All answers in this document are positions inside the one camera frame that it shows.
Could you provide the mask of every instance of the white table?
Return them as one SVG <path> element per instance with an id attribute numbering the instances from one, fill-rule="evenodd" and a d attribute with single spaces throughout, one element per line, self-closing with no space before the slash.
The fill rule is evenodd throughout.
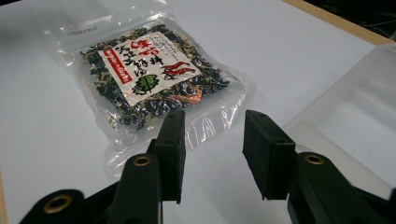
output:
<path id="1" fill-rule="evenodd" d="M 209 55 L 258 79 L 250 109 L 283 125 L 374 46 L 280 0 L 169 0 Z M 9 223 L 43 196 L 111 184 L 107 140 L 84 95 L 50 55 L 24 3 L 0 7 L 0 168 Z M 164 223 L 290 223 L 263 202 L 242 155 L 243 118 L 188 153 L 181 205 Z"/>

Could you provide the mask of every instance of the brass screw hole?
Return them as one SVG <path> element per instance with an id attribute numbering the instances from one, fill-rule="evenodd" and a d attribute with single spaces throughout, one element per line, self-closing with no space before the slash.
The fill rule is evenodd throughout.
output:
<path id="1" fill-rule="evenodd" d="M 72 201 L 73 198 L 68 194 L 56 195 L 44 205 L 43 210 L 47 214 L 58 213 L 68 207 Z"/>
<path id="2" fill-rule="evenodd" d="M 315 164 L 315 165 L 321 165 L 324 163 L 324 160 L 316 155 L 306 155 L 305 160 L 309 163 Z"/>
<path id="3" fill-rule="evenodd" d="M 134 159 L 135 166 L 145 166 L 151 163 L 151 159 L 147 156 L 141 156 L 139 158 Z"/>

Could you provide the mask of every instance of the clear plastic tray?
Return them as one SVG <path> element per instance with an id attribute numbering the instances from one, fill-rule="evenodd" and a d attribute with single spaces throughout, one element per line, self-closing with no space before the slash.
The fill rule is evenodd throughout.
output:
<path id="1" fill-rule="evenodd" d="M 284 130 L 387 199 L 396 187 L 396 45 L 370 51 Z"/>

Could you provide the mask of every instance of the label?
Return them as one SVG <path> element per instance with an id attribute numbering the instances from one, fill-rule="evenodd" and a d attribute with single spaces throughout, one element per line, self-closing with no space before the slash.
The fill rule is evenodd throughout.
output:
<path id="1" fill-rule="evenodd" d="M 99 51 L 130 106 L 201 74 L 161 32 Z"/>

